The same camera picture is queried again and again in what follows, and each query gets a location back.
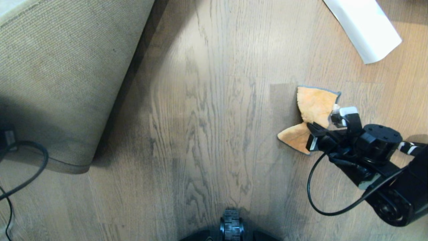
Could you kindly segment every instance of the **black cable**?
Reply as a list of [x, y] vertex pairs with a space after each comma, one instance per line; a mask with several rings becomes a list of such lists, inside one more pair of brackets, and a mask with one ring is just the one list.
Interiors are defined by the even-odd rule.
[[43, 153], [43, 163], [40, 166], [39, 170], [32, 177], [30, 177], [27, 181], [25, 181], [23, 184], [17, 186], [16, 188], [14, 188], [12, 190], [3, 193], [0, 196], [0, 201], [9, 197], [10, 195], [14, 194], [15, 192], [23, 189], [28, 184], [30, 184], [34, 179], [36, 179], [40, 175], [40, 173], [42, 173], [42, 171], [46, 168], [46, 165], [48, 164], [49, 154], [48, 154], [48, 151], [46, 150], [46, 148], [37, 142], [30, 142], [30, 141], [20, 141], [20, 142], [15, 142], [13, 144], [10, 144], [9, 146], [7, 146], [4, 149], [3, 153], [0, 154], [0, 161], [9, 152], [10, 149], [17, 147], [17, 146], [30, 146], [30, 147], [39, 149]]
[[315, 211], [317, 211], [318, 213], [325, 215], [325, 216], [336, 216], [342, 213], [345, 213], [351, 209], [353, 209], [354, 207], [356, 207], [357, 205], [359, 205], [362, 201], [366, 200], [372, 193], [374, 193], [375, 191], [377, 191], [379, 188], [381, 188], [385, 183], [387, 183], [388, 181], [390, 181], [391, 179], [395, 178], [397, 175], [399, 175], [400, 173], [403, 172], [403, 169], [400, 169], [396, 172], [394, 172], [392, 175], [390, 175], [389, 177], [385, 178], [385, 180], [383, 180], [382, 182], [380, 182], [378, 185], [376, 185], [375, 187], [373, 187], [372, 189], [370, 189], [368, 192], [366, 192], [365, 194], [363, 194], [360, 199], [358, 199], [357, 201], [355, 201], [353, 204], [347, 206], [346, 208], [339, 210], [337, 212], [333, 212], [333, 213], [326, 213], [323, 212], [321, 210], [319, 210], [317, 207], [315, 207], [314, 203], [312, 202], [312, 198], [311, 198], [311, 179], [312, 179], [312, 174], [314, 173], [315, 168], [317, 167], [318, 163], [324, 158], [324, 156], [327, 155], [327, 152], [324, 152], [319, 158], [318, 160], [315, 162], [314, 166], [312, 167], [312, 170], [309, 174], [308, 177], [308, 185], [307, 185], [307, 191], [308, 191], [308, 199], [309, 199], [309, 203], [311, 204], [311, 206], [315, 209]]
[[[4, 191], [4, 189], [2, 187], [0, 187], [0, 190], [3, 192], [3, 194], [5, 194], [6, 192]], [[6, 230], [4, 231], [6, 233], [6, 237], [9, 241], [12, 241], [12, 239], [9, 236], [8, 230], [9, 230], [9, 226], [10, 223], [12, 222], [12, 215], [13, 215], [13, 205], [12, 202], [10, 201], [9, 197], [6, 197], [7, 202], [9, 203], [9, 208], [10, 208], [10, 216], [9, 216], [9, 222], [7, 222], [7, 226], [6, 226]]]

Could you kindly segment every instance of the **black wire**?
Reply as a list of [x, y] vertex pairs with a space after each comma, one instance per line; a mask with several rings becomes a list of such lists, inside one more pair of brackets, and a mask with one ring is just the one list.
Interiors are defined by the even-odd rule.
[[403, 169], [400, 169], [396, 172], [394, 172], [392, 175], [390, 175], [389, 177], [385, 178], [385, 180], [383, 180], [382, 182], [380, 182], [378, 185], [376, 185], [375, 187], [373, 187], [372, 189], [370, 189], [368, 192], [366, 192], [365, 194], [363, 194], [360, 199], [358, 199], [357, 201], [355, 201], [353, 204], [347, 206], [346, 208], [339, 210], [337, 212], [333, 212], [333, 213], [326, 213], [323, 212], [321, 210], [319, 210], [317, 207], [315, 207], [314, 203], [312, 202], [312, 198], [311, 198], [311, 178], [312, 178], [312, 174], [314, 173], [315, 168], [317, 167], [318, 163], [325, 157], [325, 155], [327, 155], [327, 152], [324, 152], [319, 158], [318, 160], [315, 162], [314, 166], [312, 167], [312, 170], [309, 174], [308, 177], [308, 185], [307, 185], [307, 191], [308, 191], [308, 199], [309, 199], [309, 203], [311, 204], [311, 206], [315, 209], [315, 211], [317, 211], [318, 213], [325, 215], [325, 216], [336, 216], [342, 213], [345, 213], [351, 209], [353, 209], [354, 207], [356, 207], [357, 205], [359, 205], [362, 201], [366, 200], [372, 193], [374, 193], [375, 191], [377, 191], [379, 188], [381, 188], [385, 183], [387, 183], [388, 181], [390, 181], [391, 179], [395, 178], [397, 175], [399, 175], [400, 173], [403, 172]]
[[10, 195], [14, 194], [15, 192], [23, 189], [28, 184], [30, 184], [34, 179], [36, 179], [40, 175], [40, 173], [46, 168], [46, 165], [48, 164], [49, 154], [48, 154], [48, 151], [46, 150], [46, 148], [37, 142], [30, 142], [30, 141], [20, 141], [20, 142], [15, 142], [13, 144], [10, 144], [9, 146], [7, 146], [3, 150], [3, 153], [0, 155], [0, 161], [9, 152], [10, 149], [17, 147], [17, 146], [30, 146], [30, 147], [39, 149], [43, 153], [43, 163], [40, 166], [39, 170], [32, 177], [30, 177], [27, 181], [25, 181], [23, 184], [17, 186], [16, 188], [14, 188], [12, 190], [3, 193], [0, 196], [0, 201], [9, 197]]
[[[2, 187], [0, 187], [0, 190], [3, 192], [3, 194], [4, 194], [4, 193], [6, 193]], [[12, 222], [13, 205], [12, 205], [12, 202], [10, 201], [9, 197], [6, 197], [6, 200], [7, 200], [7, 202], [9, 203], [10, 216], [9, 216], [9, 222], [7, 222], [6, 230], [5, 230], [4, 232], [6, 233], [6, 237], [7, 237], [7, 239], [8, 239], [9, 241], [12, 241], [12, 239], [11, 239], [11, 238], [10, 238], [10, 236], [9, 236], [8, 229], [9, 229], [10, 223]]]

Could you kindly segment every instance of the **orange cloth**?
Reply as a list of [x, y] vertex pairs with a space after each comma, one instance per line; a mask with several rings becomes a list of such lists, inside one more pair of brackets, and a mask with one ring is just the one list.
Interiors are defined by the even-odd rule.
[[324, 128], [329, 125], [328, 117], [333, 110], [340, 92], [334, 93], [315, 87], [297, 87], [297, 105], [302, 115], [303, 123], [287, 128], [278, 134], [278, 139], [290, 147], [309, 155], [306, 149], [310, 131], [306, 123], [316, 122]]

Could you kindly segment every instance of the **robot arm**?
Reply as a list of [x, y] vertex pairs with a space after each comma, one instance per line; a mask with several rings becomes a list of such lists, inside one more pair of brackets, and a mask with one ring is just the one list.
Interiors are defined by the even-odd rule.
[[[362, 128], [355, 107], [335, 110], [331, 119], [337, 127], [346, 129], [332, 131], [309, 123], [309, 151], [323, 151], [355, 185], [366, 190], [363, 196], [375, 188], [365, 200], [388, 224], [406, 226], [428, 213], [427, 145], [403, 142], [400, 133], [381, 125]], [[397, 148], [415, 156], [402, 169], [390, 162]]]

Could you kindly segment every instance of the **wooden floor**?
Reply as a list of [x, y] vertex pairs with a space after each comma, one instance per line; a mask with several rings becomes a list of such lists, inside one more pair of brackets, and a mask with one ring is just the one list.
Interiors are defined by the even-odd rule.
[[[306, 196], [311, 157], [276, 135], [300, 122], [300, 84], [342, 91], [365, 124], [428, 142], [428, 2], [380, 0], [403, 38], [364, 65], [321, 0], [170, 0], [107, 140], [83, 175], [45, 171], [11, 197], [14, 240], [175, 241], [237, 208], [281, 240], [426, 240], [428, 217], [395, 228], [367, 203], [336, 217]], [[410, 158], [395, 154], [404, 166]], [[36, 167], [1, 163], [0, 184]], [[361, 191], [327, 160], [314, 202], [339, 210]], [[9, 210], [0, 203], [1, 230]]]

